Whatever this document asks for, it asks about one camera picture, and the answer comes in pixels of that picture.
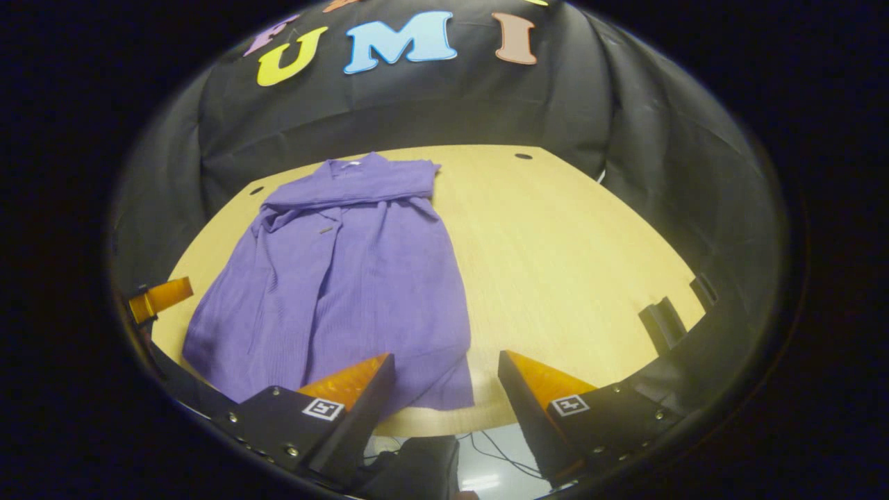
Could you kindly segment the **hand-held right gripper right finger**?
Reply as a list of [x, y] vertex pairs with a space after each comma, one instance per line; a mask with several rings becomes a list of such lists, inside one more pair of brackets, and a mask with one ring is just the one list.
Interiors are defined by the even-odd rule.
[[502, 349], [497, 376], [543, 478], [553, 487], [629, 477], [695, 411], [695, 375], [660, 356], [619, 382], [584, 382]]

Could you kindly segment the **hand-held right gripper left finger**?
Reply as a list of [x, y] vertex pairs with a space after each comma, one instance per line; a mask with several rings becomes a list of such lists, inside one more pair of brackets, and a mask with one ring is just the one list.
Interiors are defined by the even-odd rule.
[[395, 360], [384, 353], [298, 390], [271, 385], [210, 420], [264, 462], [348, 490], [394, 388]]

